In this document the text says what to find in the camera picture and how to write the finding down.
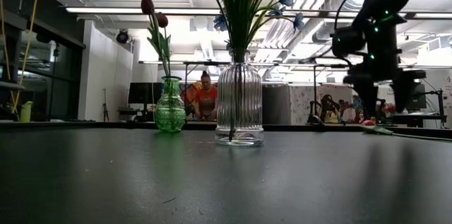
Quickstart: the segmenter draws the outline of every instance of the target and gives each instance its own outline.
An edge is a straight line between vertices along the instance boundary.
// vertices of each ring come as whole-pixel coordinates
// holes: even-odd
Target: dark table surface
[[[452,144],[362,133],[0,133],[0,223],[452,223]]]

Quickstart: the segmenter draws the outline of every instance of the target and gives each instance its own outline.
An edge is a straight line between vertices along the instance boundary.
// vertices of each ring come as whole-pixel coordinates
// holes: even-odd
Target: tulip bud
[[[152,15],[154,13],[153,0],[141,0],[141,11],[145,15]]]
[[[165,28],[168,26],[168,18],[164,14],[159,12],[156,14],[156,16],[157,16],[157,21],[158,21],[159,27]]]

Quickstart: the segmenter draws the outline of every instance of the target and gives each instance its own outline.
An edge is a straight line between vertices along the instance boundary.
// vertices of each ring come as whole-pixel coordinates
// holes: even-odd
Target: green glass vase
[[[157,102],[155,123],[161,132],[178,133],[186,121],[184,102],[179,94],[180,78],[164,76],[163,95]]]

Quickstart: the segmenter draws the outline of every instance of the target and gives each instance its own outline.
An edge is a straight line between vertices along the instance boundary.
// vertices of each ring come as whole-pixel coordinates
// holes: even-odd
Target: orange shirt
[[[218,89],[212,87],[209,91],[200,89],[196,93],[195,102],[199,104],[202,117],[209,117],[215,109],[215,100],[218,98]]]

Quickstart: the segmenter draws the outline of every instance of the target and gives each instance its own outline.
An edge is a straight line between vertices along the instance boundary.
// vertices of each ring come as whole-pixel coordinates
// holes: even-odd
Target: person
[[[203,71],[202,88],[196,93],[194,100],[195,115],[199,119],[213,121],[217,118],[218,89],[212,87],[210,76]]]

